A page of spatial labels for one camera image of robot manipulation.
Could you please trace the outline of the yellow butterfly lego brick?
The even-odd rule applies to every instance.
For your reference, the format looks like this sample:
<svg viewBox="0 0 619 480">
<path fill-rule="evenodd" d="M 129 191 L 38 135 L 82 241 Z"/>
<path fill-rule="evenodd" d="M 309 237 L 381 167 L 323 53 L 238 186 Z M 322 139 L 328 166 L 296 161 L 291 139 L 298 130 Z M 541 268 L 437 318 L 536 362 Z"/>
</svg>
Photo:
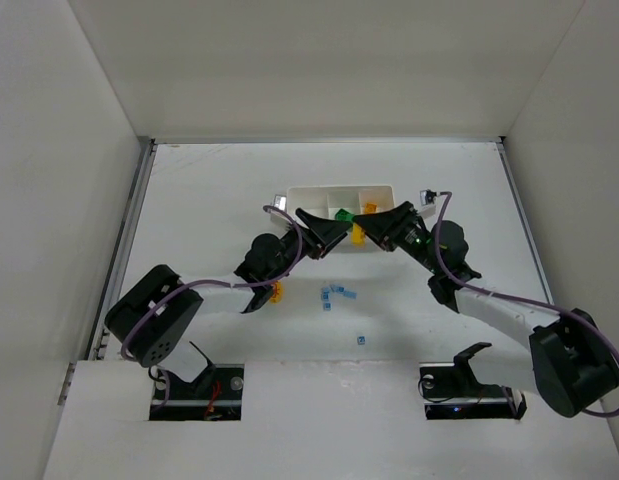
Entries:
<svg viewBox="0 0 619 480">
<path fill-rule="evenodd" d="M 278 304 L 283 300 L 284 297 L 284 288 L 280 281 L 276 282 L 273 285 L 272 296 L 269 301 L 273 304 Z"/>
</svg>

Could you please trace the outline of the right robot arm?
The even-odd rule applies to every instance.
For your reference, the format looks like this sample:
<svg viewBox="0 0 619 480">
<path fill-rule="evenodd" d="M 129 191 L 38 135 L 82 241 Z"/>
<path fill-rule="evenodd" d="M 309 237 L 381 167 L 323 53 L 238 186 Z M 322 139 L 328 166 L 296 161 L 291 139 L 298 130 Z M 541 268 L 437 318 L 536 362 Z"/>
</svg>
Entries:
<svg viewBox="0 0 619 480">
<path fill-rule="evenodd" d="M 591 405 L 619 387 L 619 352 L 580 310 L 490 289 L 466 261 L 463 228 L 444 217 L 433 228 L 409 202 L 353 218 L 380 249 L 403 250 L 427 269 L 428 286 L 448 309 L 480 320 L 520 344 L 522 368 L 503 368 L 508 384 L 538 394 L 563 417 L 590 414 Z"/>
</svg>

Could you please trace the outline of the green lego brick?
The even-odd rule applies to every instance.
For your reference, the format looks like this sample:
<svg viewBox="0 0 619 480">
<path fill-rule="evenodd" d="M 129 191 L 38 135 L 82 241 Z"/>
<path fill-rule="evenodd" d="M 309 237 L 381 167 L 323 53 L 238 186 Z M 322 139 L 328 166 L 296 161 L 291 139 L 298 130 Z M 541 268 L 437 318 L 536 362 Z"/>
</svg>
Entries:
<svg viewBox="0 0 619 480">
<path fill-rule="evenodd" d="M 350 222 L 351 218 L 352 218 L 352 214 L 345 209 L 339 209 L 335 214 L 335 219 L 338 221 Z"/>
</svg>

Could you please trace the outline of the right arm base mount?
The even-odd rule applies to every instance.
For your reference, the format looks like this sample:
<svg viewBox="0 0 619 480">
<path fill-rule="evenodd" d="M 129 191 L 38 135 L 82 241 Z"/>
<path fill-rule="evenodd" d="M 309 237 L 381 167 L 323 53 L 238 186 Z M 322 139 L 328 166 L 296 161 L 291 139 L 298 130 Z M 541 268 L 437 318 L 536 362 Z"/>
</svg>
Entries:
<svg viewBox="0 0 619 480">
<path fill-rule="evenodd" d="M 491 343 L 478 342 L 450 362 L 419 364 L 418 392 L 424 415 L 434 420 L 521 420 L 527 412 L 525 395 L 508 386 L 481 383 L 470 361 Z"/>
</svg>

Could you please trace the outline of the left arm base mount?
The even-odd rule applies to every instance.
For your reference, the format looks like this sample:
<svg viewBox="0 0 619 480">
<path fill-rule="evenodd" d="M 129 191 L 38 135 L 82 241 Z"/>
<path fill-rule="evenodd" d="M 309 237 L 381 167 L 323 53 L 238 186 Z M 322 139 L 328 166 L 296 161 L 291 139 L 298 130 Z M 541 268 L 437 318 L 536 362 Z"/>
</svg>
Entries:
<svg viewBox="0 0 619 480">
<path fill-rule="evenodd" d="M 243 364 L 213 362 L 193 342 L 181 342 L 167 361 L 148 370 L 153 381 L 151 421 L 239 421 Z"/>
</svg>

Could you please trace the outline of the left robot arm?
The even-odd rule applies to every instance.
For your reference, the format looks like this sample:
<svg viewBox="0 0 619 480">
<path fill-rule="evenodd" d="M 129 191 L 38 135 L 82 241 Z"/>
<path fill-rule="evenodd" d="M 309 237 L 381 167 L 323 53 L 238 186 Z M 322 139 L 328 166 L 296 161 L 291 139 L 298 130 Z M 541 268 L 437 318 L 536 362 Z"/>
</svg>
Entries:
<svg viewBox="0 0 619 480">
<path fill-rule="evenodd" d="M 256 236 L 235 271 L 219 279 L 184 282 L 166 264 L 153 267 L 108 311 L 104 324 L 121 342 L 120 354 L 156 368 L 168 380 L 197 385 L 212 362 L 187 331 L 198 315 L 249 314 L 274 296 L 276 282 L 305 258 L 319 260 L 346 238 L 347 221 L 316 217 L 298 208 L 290 216 L 273 206 L 266 211 L 288 221 L 286 233 Z"/>
</svg>

